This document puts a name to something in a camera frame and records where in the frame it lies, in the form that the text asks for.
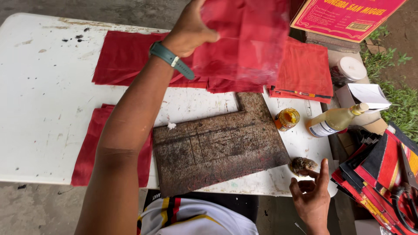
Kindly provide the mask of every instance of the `glass jar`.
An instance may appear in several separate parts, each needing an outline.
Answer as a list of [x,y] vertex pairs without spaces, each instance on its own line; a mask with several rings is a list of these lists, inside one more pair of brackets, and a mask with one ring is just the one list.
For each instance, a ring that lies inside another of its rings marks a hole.
[[337,65],[330,69],[330,73],[332,84],[338,86],[357,82],[367,76],[363,63],[350,56],[341,58]]
[[293,108],[283,109],[274,117],[274,123],[280,131],[288,131],[298,124],[301,116],[298,111]]

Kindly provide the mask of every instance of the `white jersey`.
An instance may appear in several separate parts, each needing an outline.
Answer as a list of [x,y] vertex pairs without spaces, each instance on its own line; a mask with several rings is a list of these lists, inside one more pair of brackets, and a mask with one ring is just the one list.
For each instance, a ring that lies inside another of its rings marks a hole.
[[258,235],[255,224],[245,216],[197,199],[157,199],[139,220],[141,235]]

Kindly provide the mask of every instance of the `hand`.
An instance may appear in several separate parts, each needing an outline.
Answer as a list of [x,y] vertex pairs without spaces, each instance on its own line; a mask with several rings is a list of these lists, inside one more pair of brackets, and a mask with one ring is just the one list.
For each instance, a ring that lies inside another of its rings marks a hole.
[[293,196],[293,202],[299,217],[305,222],[308,228],[308,235],[329,235],[326,227],[329,202],[328,193],[328,160],[321,162],[319,173],[310,170],[300,170],[300,174],[315,179],[297,181],[292,178],[289,186]]
[[191,0],[184,8],[173,30],[162,45],[179,57],[190,56],[196,47],[205,42],[216,42],[220,36],[203,23],[200,8],[205,0]]

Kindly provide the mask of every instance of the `white plastic container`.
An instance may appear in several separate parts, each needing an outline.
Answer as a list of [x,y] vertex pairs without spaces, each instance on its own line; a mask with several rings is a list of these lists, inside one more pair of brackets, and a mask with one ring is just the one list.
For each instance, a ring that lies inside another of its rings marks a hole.
[[363,63],[350,56],[341,58],[337,66],[331,68],[332,84],[339,86],[357,82],[366,76],[367,70]]

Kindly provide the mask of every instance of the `person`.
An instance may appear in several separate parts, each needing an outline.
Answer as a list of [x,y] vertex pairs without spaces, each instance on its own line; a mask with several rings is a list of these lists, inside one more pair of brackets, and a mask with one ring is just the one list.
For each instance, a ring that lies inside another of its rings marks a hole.
[[[219,40],[200,17],[205,0],[191,0],[161,43],[179,57],[203,43]],[[75,235],[134,235],[138,222],[138,154],[148,137],[173,76],[173,67],[151,55],[106,122],[97,146]],[[304,170],[315,181],[292,178],[290,191],[309,235],[329,234],[328,161],[320,173]],[[141,234],[258,234],[251,220],[225,206],[193,198],[157,199],[140,216]]]

